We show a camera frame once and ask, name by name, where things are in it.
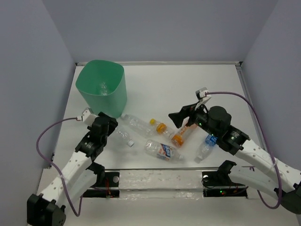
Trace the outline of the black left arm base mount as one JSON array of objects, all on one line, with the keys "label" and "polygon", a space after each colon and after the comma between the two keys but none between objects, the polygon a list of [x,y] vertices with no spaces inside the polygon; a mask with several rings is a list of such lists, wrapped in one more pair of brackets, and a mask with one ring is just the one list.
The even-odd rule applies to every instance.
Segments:
[{"label": "black left arm base mount", "polygon": [[119,172],[105,172],[83,194],[84,198],[119,198]]}]

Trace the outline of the small clear plastic bottle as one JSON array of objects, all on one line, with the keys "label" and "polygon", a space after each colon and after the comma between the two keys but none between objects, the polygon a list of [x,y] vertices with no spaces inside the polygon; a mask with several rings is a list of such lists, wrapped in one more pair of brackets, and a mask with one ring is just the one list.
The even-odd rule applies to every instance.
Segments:
[{"label": "small clear plastic bottle", "polygon": [[97,94],[100,96],[107,96],[109,95],[110,89],[108,88],[106,82],[102,81],[97,85]]}]

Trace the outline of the crushed clear bottle white cap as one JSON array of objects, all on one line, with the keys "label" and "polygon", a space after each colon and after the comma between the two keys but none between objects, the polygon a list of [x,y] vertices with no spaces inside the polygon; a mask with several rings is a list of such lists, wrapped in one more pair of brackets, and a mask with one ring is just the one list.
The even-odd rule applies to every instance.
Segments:
[{"label": "crushed clear bottle white cap", "polygon": [[118,125],[114,133],[117,135],[118,139],[127,146],[132,147],[135,144],[132,137],[129,135],[128,131],[123,126]]}]

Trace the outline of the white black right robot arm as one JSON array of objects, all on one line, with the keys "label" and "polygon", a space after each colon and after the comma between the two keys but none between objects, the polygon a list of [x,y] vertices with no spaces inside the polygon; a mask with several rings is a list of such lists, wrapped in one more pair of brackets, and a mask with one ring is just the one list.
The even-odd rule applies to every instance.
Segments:
[{"label": "white black right robot arm", "polygon": [[239,168],[236,163],[225,161],[216,173],[217,181],[226,185],[229,182],[241,183],[280,199],[280,205],[289,212],[301,213],[301,172],[281,162],[260,148],[250,137],[231,126],[231,115],[221,106],[209,109],[197,103],[170,113],[169,118],[177,128],[184,119],[188,125],[197,125],[217,138],[217,145],[231,155],[255,167],[255,171]]}]

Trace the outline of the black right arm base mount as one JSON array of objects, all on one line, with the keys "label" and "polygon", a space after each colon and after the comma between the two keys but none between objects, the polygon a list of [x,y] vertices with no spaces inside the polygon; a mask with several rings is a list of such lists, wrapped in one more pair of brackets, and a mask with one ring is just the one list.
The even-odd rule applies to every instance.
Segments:
[{"label": "black right arm base mount", "polygon": [[230,179],[229,174],[234,166],[237,166],[235,162],[226,160],[216,171],[202,172],[204,197],[248,197],[247,187]]}]

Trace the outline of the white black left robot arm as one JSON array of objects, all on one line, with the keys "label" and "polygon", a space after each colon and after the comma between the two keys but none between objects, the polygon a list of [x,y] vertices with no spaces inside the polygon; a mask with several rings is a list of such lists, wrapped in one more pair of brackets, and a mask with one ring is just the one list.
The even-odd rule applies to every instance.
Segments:
[{"label": "white black left robot arm", "polygon": [[36,141],[37,153],[57,170],[58,175],[40,194],[32,194],[28,198],[27,223],[31,226],[62,226],[69,210],[80,216],[81,208],[75,208],[75,203],[82,202],[87,189],[104,181],[105,169],[95,160],[103,152],[118,122],[103,112],[95,115],[89,108],[73,119],[83,122],[88,132],[63,169],[41,153],[40,142]]}]

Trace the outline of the long clear bottle white cap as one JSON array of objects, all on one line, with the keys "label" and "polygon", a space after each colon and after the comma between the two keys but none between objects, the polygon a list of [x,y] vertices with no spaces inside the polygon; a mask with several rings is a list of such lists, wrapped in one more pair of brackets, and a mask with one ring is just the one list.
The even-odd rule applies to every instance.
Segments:
[{"label": "long clear bottle white cap", "polygon": [[121,119],[133,131],[139,135],[148,138],[153,135],[152,126],[140,118],[131,114],[122,114]]}]

